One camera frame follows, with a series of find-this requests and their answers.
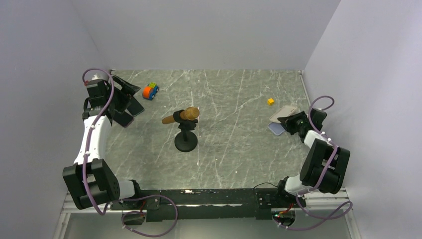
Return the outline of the lilac phone case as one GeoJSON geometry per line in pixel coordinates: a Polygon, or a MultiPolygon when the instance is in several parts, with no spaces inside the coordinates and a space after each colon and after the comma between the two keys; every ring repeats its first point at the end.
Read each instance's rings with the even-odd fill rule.
{"type": "Polygon", "coordinates": [[[283,134],[286,130],[283,128],[283,126],[280,123],[271,122],[268,124],[268,129],[275,135],[280,136],[283,134]]]}

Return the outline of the bare black phone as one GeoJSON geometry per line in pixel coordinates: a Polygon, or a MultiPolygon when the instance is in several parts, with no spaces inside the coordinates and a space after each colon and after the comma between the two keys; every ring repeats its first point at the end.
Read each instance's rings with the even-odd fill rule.
{"type": "Polygon", "coordinates": [[[127,112],[115,112],[113,120],[123,128],[126,128],[133,122],[134,117],[127,112]]]}
{"type": "Polygon", "coordinates": [[[136,117],[137,115],[144,112],[145,109],[135,97],[132,97],[130,99],[130,105],[128,106],[127,110],[133,117],[136,117]]]}

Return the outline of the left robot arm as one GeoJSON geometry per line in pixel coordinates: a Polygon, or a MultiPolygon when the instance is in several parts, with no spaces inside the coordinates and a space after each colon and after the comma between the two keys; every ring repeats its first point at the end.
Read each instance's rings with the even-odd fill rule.
{"type": "Polygon", "coordinates": [[[105,161],[106,142],[112,124],[127,127],[143,106],[134,97],[140,88],[118,76],[112,81],[85,82],[89,96],[83,105],[84,136],[73,165],[63,169],[63,179],[75,206],[82,210],[117,200],[130,209],[142,205],[143,195],[135,180],[119,181],[105,161]]]}

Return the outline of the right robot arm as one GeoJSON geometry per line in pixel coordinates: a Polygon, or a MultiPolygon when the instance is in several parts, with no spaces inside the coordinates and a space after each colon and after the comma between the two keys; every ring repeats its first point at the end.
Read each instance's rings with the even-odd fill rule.
{"type": "Polygon", "coordinates": [[[297,134],[309,148],[300,173],[278,183],[274,199],[279,206],[295,204],[295,197],[311,192],[336,194],[342,187],[350,151],[335,144],[322,132],[326,116],[321,110],[311,109],[309,114],[300,112],[278,118],[288,133],[297,134]]]}

